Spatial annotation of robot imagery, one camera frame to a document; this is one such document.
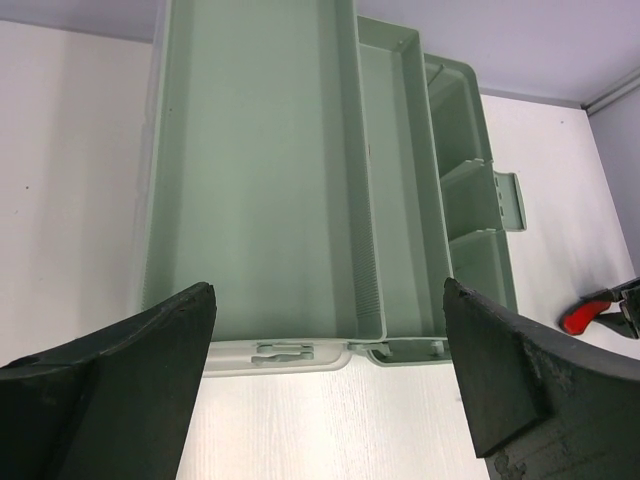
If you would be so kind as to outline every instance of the red handle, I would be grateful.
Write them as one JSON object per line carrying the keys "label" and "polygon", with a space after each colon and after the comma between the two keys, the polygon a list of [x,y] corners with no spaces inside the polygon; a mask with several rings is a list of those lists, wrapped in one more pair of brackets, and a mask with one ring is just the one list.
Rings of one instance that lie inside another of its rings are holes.
{"label": "red handle", "polygon": [[566,314],[560,321],[560,327],[569,335],[584,333],[591,321],[599,314],[611,307],[611,302],[595,300],[580,305],[571,313]]}

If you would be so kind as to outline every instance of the white surface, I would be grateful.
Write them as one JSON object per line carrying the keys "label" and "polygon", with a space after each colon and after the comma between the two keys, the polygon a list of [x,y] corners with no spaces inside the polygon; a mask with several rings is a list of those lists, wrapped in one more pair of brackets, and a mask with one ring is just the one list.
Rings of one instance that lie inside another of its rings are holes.
{"label": "white surface", "polygon": [[0,364],[124,318],[150,52],[0,22]]}
{"label": "white surface", "polygon": [[[157,3],[0,0],[0,18],[150,42]],[[362,15],[419,29],[427,51],[472,64],[489,89],[584,102],[640,66],[635,0],[356,3]]]}
{"label": "white surface", "polygon": [[[517,173],[524,197],[528,230],[508,235],[518,308],[552,326],[580,295],[635,277],[589,120],[504,98],[483,104],[495,168]],[[599,324],[580,338],[640,358],[640,342]]]}
{"label": "white surface", "polygon": [[[4,363],[122,318],[151,47],[7,23],[0,45]],[[578,293],[632,275],[611,196],[583,112],[484,101],[496,167],[519,174],[527,209],[529,230],[509,236],[520,307],[551,323]],[[203,380],[179,478],[487,473],[451,365],[355,358],[331,373]]]}
{"label": "white surface", "polygon": [[640,90],[590,117],[631,260],[640,272]]}

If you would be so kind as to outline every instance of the toolbox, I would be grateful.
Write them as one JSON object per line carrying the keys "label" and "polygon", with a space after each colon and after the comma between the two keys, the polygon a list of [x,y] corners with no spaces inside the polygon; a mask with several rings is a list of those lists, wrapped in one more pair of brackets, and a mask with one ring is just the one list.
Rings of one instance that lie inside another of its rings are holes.
{"label": "toolbox", "polygon": [[450,276],[516,308],[522,195],[468,66],[352,0],[159,15],[130,313],[211,283],[205,375],[450,361]]}

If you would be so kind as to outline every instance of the white table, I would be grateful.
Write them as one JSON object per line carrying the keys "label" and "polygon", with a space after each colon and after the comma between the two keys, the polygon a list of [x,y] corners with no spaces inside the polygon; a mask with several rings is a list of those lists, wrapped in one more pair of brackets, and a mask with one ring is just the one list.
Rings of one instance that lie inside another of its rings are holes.
{"label": "white table", "polygon": [[[148,45],[0,22],[0,363],[124,316]],[[634,276],[582,111],[485,97],[499,171],[529,229],[509,235],[520,311],[552,325]],[[604,327],[585,340],[640,358]],[[186,479],[486,479],[453,367],[205,379]]]}

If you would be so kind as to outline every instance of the plastic latch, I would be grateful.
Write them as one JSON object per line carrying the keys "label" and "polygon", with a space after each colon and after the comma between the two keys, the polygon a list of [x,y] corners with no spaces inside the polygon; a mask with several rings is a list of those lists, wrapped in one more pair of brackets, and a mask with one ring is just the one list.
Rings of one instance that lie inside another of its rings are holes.
{"label": "plastic latch", "polygon": [[263,365],[265,363],[286,363],[297,362],[300,360],[313,360],[313,346],[312,345],[258,345],[256,348],[258,354],[269,354],[269,356],[253,356],[251,357],[251,363],[254,365]]}
{"label": "plastic latch", "polygon": [[385,357],[390,357],[393,355],[389,345],[386,343],[350,343],[347,345],[347,350],[352,352],[379,352],[381,355]]}
{"label": "plastic latch", "polygon": [[524,213],[524,201],[517,175],[498,172],[494,172],[493,175],[503,228],[511,232],[526,230],[527,218]]}
{"label": "plastic latch", "polygon": [[295,345],[295,344],[282,344],[282,345],[258,345],[256,353],[313,353],[312,345]]}
{"label": "plastic latch", "polygon": [[265,363],[285,363],[285,362],[297,362],[300,360],[313,360],[313,352],[302,352],[296,354],[290,353],[278,353],[269,357],[251,357],[251,363],[254,365],[263,365]]}

